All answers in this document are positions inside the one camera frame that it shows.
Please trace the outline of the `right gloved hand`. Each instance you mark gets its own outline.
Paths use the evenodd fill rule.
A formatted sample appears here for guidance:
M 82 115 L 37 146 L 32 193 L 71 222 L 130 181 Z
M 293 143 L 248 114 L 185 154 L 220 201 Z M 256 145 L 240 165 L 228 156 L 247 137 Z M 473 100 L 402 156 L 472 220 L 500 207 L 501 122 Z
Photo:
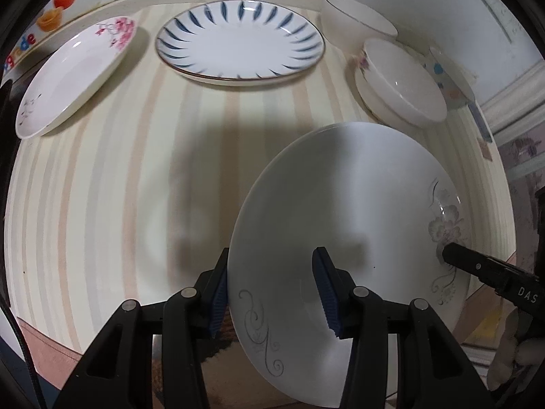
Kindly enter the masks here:
M 517 392 L 524 391 L 544 359 L 544 336 L 535 335 L 532 317 L 515 308 L 506 318 L 504 332 L 489 366 L 487 385 L 497 391 L 510 380 L 517 382 Z

